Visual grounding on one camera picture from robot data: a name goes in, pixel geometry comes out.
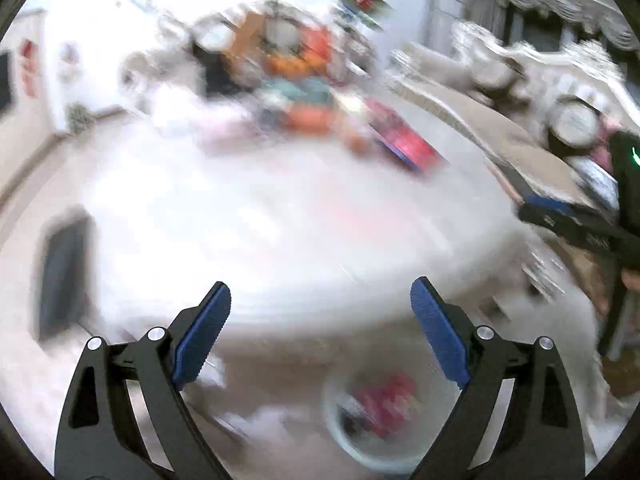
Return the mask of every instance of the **tile floor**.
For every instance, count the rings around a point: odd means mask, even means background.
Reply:
[[[82,186],[99,174],[100,162],[137,128],[148,126],[123,114],[102,120],[85,138],[61,143],[0,214],[0,401],[50,469],[66,387],[88,333],[76,328],[44,349],[31,336],[44,229],[78,204]],[[503,322],[500,333],[519,340],[545,333],[567,348],[563,358],[568,359],[578,403],[586,410],[593,379],[593,312],[573,285],[565,292],[560,303],[537,307],[526,326]],[[190,388],[186,395],[203,434],[235,478],[380,478],[354,462],[325,429],[319,399],[326,373],[323,365],[236,360],[209,367],[204,386]],[[132,396],[139,406],[140,393]],[[242,444],[206,422],[213,416],[233,427]],[[148,420],[142,415],[140,421],[152,457],[166,465]]]

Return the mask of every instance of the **round table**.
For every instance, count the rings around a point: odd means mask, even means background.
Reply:
[[[453,300],[513,268],[522,226],[484,153],[378,94],[442,154],[440,167],[411,173],[332,138],[207,156],[193,136],[139,123],[82,200],[97,226],[101,332],[126,340],[166,326],[220,280],[232,309],[217,348],[264,354],[312,341],[303,350],[313,353],[409,319],[419,276]]]

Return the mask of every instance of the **black screen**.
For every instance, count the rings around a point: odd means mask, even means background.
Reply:
[[[0,114],[4,113],[11,105],[10,62],[10,54],[0,52]]]

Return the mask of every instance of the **metal screw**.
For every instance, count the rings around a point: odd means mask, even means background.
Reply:
[[[156,326],[149,330],[146,336],[151,339],[151,341],[160,341],[164,337],[164,328]]]
[[[89,342],[86,344],[86,346],[89,350],[96,350],[100,348],[101,344],[102,339],[100,339],[99,337],[92,337],[91,339],[89,339]]]
[[[551,350],[554,347],[554,342],[551,341],[551,339],[549,339],[548,337],[541,337],[540,346],[542,346],[542,348],[544,348],[545,350]]]
[[[494,337],[494,331],[487,326],[479,326],[476,333],[480,339],[484,339],[485,341],[489,341],[489,339]]]

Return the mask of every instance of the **blue gripper pad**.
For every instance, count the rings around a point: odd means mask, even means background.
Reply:
[[[471,380],[466,367],[466,347],[440,307],[440,298],[422,279],[411,286],[411,308],[449,381],[463,389]]]
[[[200,313],[175,349],[172,382],[178,391],[185,384],[193,383],[202,370],[231,312],[231,291],[224,283],[220,283],[217,288],[214,286],[202,303],[196,307]]]
[[[526,202],[527,204],[533,206],[553,209],[554,211],[558,211],[559,213],[571,214],[572,212],[571,205],[569,203],[562,202],[561,200],[555,200],[553,198],[548,198],[546,196],[530,195],[527,196]]]

